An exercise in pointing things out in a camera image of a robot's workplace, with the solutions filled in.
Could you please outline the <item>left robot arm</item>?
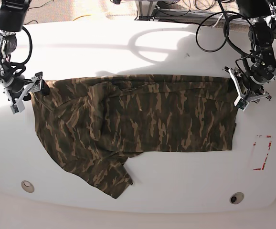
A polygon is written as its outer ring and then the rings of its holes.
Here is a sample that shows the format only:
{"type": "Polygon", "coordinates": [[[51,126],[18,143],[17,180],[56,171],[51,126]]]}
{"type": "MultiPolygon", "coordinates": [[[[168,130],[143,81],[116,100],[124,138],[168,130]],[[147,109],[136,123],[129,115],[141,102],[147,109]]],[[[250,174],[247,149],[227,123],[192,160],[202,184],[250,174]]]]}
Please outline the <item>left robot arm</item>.
{"type": "Polygon", "coordinates": [[[258,103],[262,98],[271,100],[271,95],[264,90],[263,85],[276,79],[276,58],[272,47],[273,30],[266,22],[266,17],[271,16],[268,1],[238,0],[237,5],[239,13],[228,17],[223,32],[228,44],[241,55],[236,61],[242,61],[245,70],[239,66],[234,69],[225,67],[224,70],[230,74],[238,93],[234,106],[245,110],[250,102],[258,103]],[[242,51],[228,38],[229,22],[239,18],[249,23],[249,53],[242,51]]]}

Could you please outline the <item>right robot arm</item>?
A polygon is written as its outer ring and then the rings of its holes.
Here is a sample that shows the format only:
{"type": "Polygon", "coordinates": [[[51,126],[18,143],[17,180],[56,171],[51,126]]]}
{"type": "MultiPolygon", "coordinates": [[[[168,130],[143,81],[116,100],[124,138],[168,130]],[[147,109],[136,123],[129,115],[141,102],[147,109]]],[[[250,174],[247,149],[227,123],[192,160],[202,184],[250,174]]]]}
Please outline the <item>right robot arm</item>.
{"type": "Polygon", "coordinates": [[[32,56],[32,37],[24,27],[24,20],[30,7],[29,0],[3,0],[0,2],[0,84],[4,94],[11,102],[13,113],[25,109],[24,102],[31,100],[32,93],[40,92],[49,95],[50,89],[43,79],[43,73],[38,72],[31,79],[26,79],[23,73],[26,64],[32,56]],[[29,40],[29,53],[23,62],[12,62],[11,53],[17,48],[16,34],[24,31],[29,40]]]}

